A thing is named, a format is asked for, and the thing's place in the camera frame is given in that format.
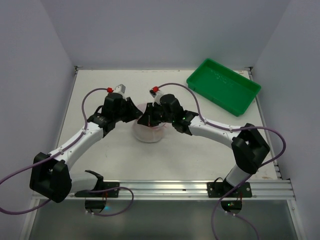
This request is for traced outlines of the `white mesh laundry bag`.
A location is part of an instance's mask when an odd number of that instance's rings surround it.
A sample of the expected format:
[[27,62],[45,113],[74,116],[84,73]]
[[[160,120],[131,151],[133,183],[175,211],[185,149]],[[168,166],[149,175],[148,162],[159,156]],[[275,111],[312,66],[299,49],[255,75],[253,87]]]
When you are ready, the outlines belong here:
[[138,124],[138,120],[134,120],[132,123],[132,134],[133,136],[144,143],[156,143],[165,136],[166,124],[160,123],[154,127],[148,127]]

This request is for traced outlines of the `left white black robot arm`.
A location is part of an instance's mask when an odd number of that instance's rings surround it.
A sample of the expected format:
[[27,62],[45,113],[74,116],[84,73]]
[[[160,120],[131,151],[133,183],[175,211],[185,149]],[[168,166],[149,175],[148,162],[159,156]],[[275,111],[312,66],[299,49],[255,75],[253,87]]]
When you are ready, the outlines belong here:
[[102,175],[86,170],[83,174],[70,174],[76,161],[95,143],[102,140],[116,123],[129,123],[142,116],[130,97],[109,93],[104,104],[85,119],[84,126],[67,142],[50,153],[38,153],[31,170],[31,190],[56,202],[62,202],[70,193],[99,194],[106,189]]

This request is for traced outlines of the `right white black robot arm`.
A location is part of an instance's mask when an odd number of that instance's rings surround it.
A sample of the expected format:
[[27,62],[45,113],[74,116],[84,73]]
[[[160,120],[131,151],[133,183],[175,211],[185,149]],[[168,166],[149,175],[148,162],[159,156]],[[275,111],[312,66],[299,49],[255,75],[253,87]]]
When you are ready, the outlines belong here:
[[159,102],[148,103],[143,115],[137,121],[139,125],[156,127],[168,123],[182,134],[204,137],[229,147],[235,159],[235,165],[223,180],[222,186],[215,185],[219,192],[228,192],[245,178],[254,175],[266,156],[270,147],[257,129],[247,123],[249,130],[233,131],[215,128],[202,120],[196,112],[183,109],[173,94],[165,94]]

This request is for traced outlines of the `green plastic tray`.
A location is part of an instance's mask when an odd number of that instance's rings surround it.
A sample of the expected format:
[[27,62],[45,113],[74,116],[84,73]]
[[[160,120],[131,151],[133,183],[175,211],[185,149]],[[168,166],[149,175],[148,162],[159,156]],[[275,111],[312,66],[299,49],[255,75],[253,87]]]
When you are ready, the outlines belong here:
[[261,86],[207,58],[186,80],[187,86],[230,114],[243,115]]

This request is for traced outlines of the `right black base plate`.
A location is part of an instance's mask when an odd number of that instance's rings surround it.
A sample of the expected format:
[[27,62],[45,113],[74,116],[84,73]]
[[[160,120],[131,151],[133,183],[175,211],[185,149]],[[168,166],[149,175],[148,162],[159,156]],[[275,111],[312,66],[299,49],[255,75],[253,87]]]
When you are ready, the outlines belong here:
[[[221,198],[234,187],[222,180],[221,177],[216,178],[214,181],[206,183],[206,190],[209,198]],[[253,196],[251,185],[249,182],[243,183],[237,189],[229,193],[227,198],[251,198]]]

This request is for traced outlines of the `aluminium mounting rail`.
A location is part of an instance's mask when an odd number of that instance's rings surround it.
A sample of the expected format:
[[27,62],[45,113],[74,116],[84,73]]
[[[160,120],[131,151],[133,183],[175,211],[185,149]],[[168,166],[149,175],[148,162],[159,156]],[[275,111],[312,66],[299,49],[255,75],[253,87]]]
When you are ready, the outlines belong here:
[[[209,198],[207,192],[209,180],[127,180],[105,181],[106,189],[116,188],[107,193],[108,199],[130,200],[218,200]],[[224,197],[232,200],[293,200],[295,194],[289,180],[249,180],[252,197]]]

